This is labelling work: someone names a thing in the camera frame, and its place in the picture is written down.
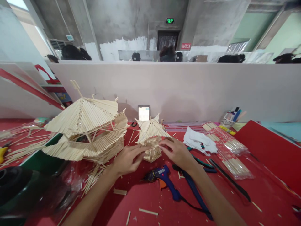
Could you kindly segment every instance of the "small pagoda model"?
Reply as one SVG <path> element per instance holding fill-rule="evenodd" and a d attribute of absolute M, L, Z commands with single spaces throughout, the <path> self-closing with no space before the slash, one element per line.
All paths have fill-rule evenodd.
<path fill-rule="evenodd" d="M 79 92 L 76 81 L 71 83 Z M 129 127 L 125 109 L 117 113 L 118 97 L 109 101 L 79 94 L 80 99 L 45 126 L 46 131 L 62 133 L 63 137 L 42 151 L 65 160 L 86 159 L 105 164 L 124 147 L 124 135 Z"/>
<path fill-rule="evenodd" d="M 146 155 L 143 159 L 148 162 L 153 162 L 162 155 L 161 149 L 159 148 L 159 142 L 162 140 L 161 137 L 171 136 L 163 130 L 162 122 L 159 123 L 159 114 L 153 119 L 150 118 L 149 121 L 135 120 L 141 128 L 136 143 L 151 146 L 149 150 L 145 151 Z"/>

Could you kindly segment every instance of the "door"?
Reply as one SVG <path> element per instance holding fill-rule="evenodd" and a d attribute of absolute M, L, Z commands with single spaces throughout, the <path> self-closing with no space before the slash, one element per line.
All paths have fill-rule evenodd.
<path fill-rule="evenodd" d="M 169 47 L 171 45 L 177 48 L 179 33 L 180 31 L 158 31 L 157 50 L 160 51 L 164 46 Z"/>

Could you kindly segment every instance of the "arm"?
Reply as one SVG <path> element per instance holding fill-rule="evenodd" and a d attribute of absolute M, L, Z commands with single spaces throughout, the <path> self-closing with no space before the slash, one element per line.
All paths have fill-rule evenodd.
<path fill-rule="evenodd" d="M 194 160 L 184 143 L 172 138 L 161 141 L 159 145 L 170 160 L 193 178 L 217 225 L 246 225 L 240 215 L 210 180 L 204 169 Z"/>
<path fill-rule="evenodd" d="M 140 145 L 125 147 L 114 162 L 103 172 L 84 199 L 68 216 L 63 226 L 92 225 L 104 198 L 115 181 L 122 175 L 136 171 L 143 160 L 144 151 L 148 149 L 150 147 L 141 147 Z"/>

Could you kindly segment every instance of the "pen holder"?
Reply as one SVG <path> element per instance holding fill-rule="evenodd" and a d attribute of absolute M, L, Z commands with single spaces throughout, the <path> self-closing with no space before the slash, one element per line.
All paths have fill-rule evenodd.
<path fill-rule="evenodd" d="M 221 121 L 221 125 L 229 129 L 231 126 L 233 126 L 236 122 L 230 121 L 224 117 L 224 119 Z"/>

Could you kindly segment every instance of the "exit sign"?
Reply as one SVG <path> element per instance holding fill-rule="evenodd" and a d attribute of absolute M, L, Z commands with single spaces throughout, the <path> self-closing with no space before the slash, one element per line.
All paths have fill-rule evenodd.
<path fill-rule="evenodd" d="M 174 18 L 167 18 L 166 19 L 166 23 L 167 24 L 173 24 L 175 22 L 175 19 Z"/>

